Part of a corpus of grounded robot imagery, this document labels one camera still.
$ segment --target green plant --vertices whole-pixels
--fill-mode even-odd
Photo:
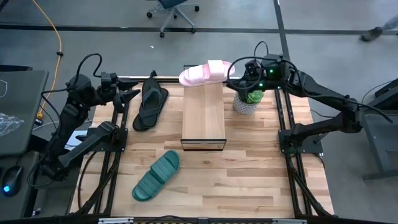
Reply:
[[[261,90],[255,90],[248,94],[246,103],[248,103],[248,104],[260,103],[263,96],[264,96],[264,94]]]

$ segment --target gray concrete floor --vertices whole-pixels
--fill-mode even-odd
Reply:
[[[148,20],[146,10],[153,1],[89,0],[37,1],[57,25],[159,27],[164,15]],[[202,0],[201,11],[185,8],[188,17],[199,28],[277,29],[272,0]],[[286,29],[366,30],[382,25],[397,11],[393,0],[280,0]],[[3,24],[47,25],[35,6],[27,0],[13,0],[0,12]],[[171,27],[187,27],[181,19]],[[160,39],[157,32],[60,32],[65,56],[62,58],[56,88],[75,74],[79,61],[87,54],[101,53],[100,71],[118,75],[177,76],[184,64],[203,63],[208,59],[233,61],[252,55],[254,46],[265,40],[272,53],[282,52],[279,34],[248,34],[198,32],[166,33]],[[316,81],[342,94],[360,100],[373,86],[397,78],[396,52],[398,37],[382,36],[364,44],[354,35],[288,35],[290,58],[298,69]],[[52,31],[0,30],[0,63],[28,65],[54,73],[58,40]],[[96,59],[89,59],[82,73],[91,75]],[[243,64],[237,65],[237,75]],[[49,78],[47,89],[51,87]],[[50,97],[60,110],[66,94]],[[337,111],[310,100],[312,109],[325,115]],[[313,114],[314,121],[322,118]],[[49,138],[52,126],[36,134]],[[362,176],[376,171],[364,133],[331,133],[322,140],[325,152],[326,176],[335,213],[345,218],[396,222],[398,220],[398,178],[363,182]],[[61,215],[72,188],[64,187],[57,203],[42,202],[45,215]]]

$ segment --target potted plant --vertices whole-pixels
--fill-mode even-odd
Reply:
[[[234,109],[243,115],[252,114],[263,96],[264,94],[261,90],[254,90],[251,93],[237,91],[234,98]]]

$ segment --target light wood table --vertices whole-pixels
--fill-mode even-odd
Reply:
[[[184,152],[180,143],[183,87],[171,83],[161,85],[168,89],[170,95],[154,129],[145,133],[133,130],[132,122],[138,113],[141,96],[131,101],[127,120],[129,136],[119,166],[112,216],[292,218],[294,213],[286,163],[277,137],[280,127],[274,91],[265,92],[254,114],[240,115],[233,109],[234,91],[224,87],[227,138],[224,151]],[[312,123],[308,100],[294,96],[291,100],[296,122]],[[112,113],[111,103],[97,106],[93,126],[111,120]],[[289,121],[286,119],[285,122],[289,128]],[[170,149],[180,155],[180,171],[156,198],[148,202],[135,201],[131,196],[134,186],[149,166]],[[82,202],[88,200],[98,185],[103,155],[97,153],[87,168],[81,188]],[[322,163],[311,154],[303,154],[302,157],[309,189],[324,208],[333,213]],[[298,197],[304,211],[300,190]],[[75,193],[71,212],[76,210]]]

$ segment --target flip-flop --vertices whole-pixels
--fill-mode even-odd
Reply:
[[[133,188],[131,195],[139,202],[154,198],[180,168],[180,158],[173,150],[167,151],[151,165],[150,170]]]
[[[169,92],[165,88],[161,88],[153,78],[144,82],[142,85],[142,103],[139,113],[132,123],[134,130],[147,131],[156,125],[168,95]]]
[[[231,62],[209,60],[207,64],[186,69],[180,74],[179,80],[181,85],[186,87],[223,82],[227,79],[230,66]],[[234,73],[235,67],[232,67],[229,75]]]

